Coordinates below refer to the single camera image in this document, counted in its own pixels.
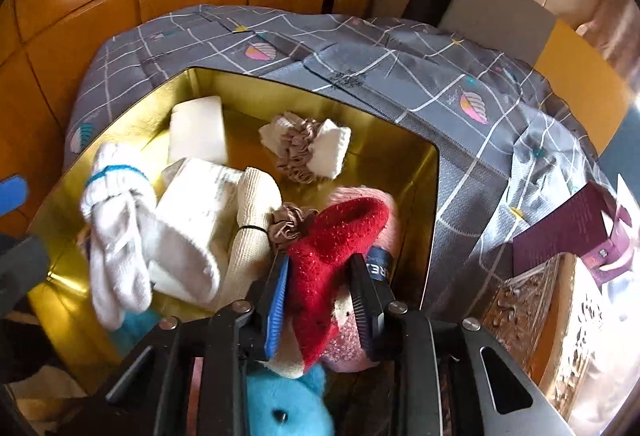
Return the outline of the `white rectangular pad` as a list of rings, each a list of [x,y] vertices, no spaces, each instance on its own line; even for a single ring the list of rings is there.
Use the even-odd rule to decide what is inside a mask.
[[[206,96],[175,105],[170,114],[168,162],[203,159],[228,163],[224,115],[219,96]]]

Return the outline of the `gold ornate tissue box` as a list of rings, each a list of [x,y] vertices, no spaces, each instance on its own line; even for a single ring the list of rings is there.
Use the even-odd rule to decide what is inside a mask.
[[[562,253],[498,287],[482,323],[577,435],[601,435],[639,379],[639,296],[614,304]]]

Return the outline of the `red and beige sock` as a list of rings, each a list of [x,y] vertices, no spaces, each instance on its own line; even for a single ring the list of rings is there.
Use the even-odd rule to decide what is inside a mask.
[[[284,297],[284,328],[276,356],[266,367],[284,378],[308,373],[352,314],[347,260],[367,254],[390,218],[376,196],[334,203],[311,220],[286,250],[290,260]]]

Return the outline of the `gold tin box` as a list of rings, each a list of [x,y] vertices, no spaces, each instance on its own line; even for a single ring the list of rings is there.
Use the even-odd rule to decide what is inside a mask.
[[[119,364],[119,352],[91,304],[89,265],[78,245],[79,209],[93,157],[103,143],[129,144],[156,192],[169,163],[171,112],[204,96],[221,102],[228,163],[269,173],[290,203],[320,208],[337,187],[393,196],[402,241],[390,284],[420,307],[430,271],[438,153],[416,133],[321,93],[240,74],[191,67],[170,78],[99,133],[44,200],[29,231],[47,248],[46,281],[32,309],[79,386],[92,393]]]

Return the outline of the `white folded sock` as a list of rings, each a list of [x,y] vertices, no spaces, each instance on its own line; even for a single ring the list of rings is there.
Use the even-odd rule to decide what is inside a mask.
[[[157,292],[203,307],[214,308],[215,296],[229,265],[231,237],[238,212],[238,184],[242,171],[201,159],[180,159],[163,170],[165,192],[157,216],[213,257],[218,281],[198,268],[193,255],[171,255],[177,268],[160,261],[150,263],[150,277]]]

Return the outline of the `white sock with scrunchie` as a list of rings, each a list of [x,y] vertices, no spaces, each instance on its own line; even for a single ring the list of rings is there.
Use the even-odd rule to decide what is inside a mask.
[[[296,183],[310,185],[341,174],[352,130],[330,118],[317,121],[284,112],[260,127],[259,136],[262,145],[277,156],[277,170]]]

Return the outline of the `purple cardboard box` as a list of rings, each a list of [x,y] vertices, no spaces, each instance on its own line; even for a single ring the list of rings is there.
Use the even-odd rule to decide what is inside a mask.
[[[631,269],[639,254],[639,202],[622,177],[615,194],[586,183],[514,237],[513,273],[520,275],[562,253],[578,257],[598,286]]]

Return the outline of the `grey yellow blue headboard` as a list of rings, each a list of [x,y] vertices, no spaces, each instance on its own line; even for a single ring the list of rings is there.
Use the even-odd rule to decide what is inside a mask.
[[[599,52],[534,0],[451,0],[438,27],[500,50],[544,75],[600,155],[608,177],[639,186],[639,109]]]

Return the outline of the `white sock blue band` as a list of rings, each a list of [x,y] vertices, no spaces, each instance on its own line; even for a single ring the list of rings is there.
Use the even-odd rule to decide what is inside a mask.
[[[90,228],[92,304],[99,323],[110,331],[122,326],[126,313],[144,312],[152,300],[139,211],[154,208],[156,196],[136,160],[128,144],[102,144],[80,199]]]

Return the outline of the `beige ribbed sock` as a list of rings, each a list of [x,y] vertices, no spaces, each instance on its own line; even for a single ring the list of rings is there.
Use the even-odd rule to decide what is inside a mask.
[[[277,182],[270,174],[247,167],[238,183],[238,211],[228,268],[215,298],[217,311],[243,299],[252,283],[264,278],[271,266],[268,230],[272,213],[282,205]]]

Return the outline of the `blue plush toy pink skirt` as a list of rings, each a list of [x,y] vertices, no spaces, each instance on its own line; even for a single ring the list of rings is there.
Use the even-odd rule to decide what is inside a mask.
[[[152,310],[127,312],[122,326],[110,332],[118,354],[125,357],[149,333],[160,316]],[[191,385],[186,420],[177,435],[196,435],[203,356],[196,351],[191,364]],[[284,378],[262,364],[247,370],[248,430],[250,435],[334,435],[334,423],[323,401],[326,372],[314,364],[301,378]]]

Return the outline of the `grey patterned bed quilt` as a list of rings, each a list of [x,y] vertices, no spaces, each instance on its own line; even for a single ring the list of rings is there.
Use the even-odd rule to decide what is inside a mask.
[[[66,164],[188,67],[292,84],[432,141],[438,198],[423,306],[442,320],[479,315],[510,277],[512,239],[586,183],[605,183],[568,105],[533,67],[502,52],[399,18],[207,4],[102,44],[66,131]]]

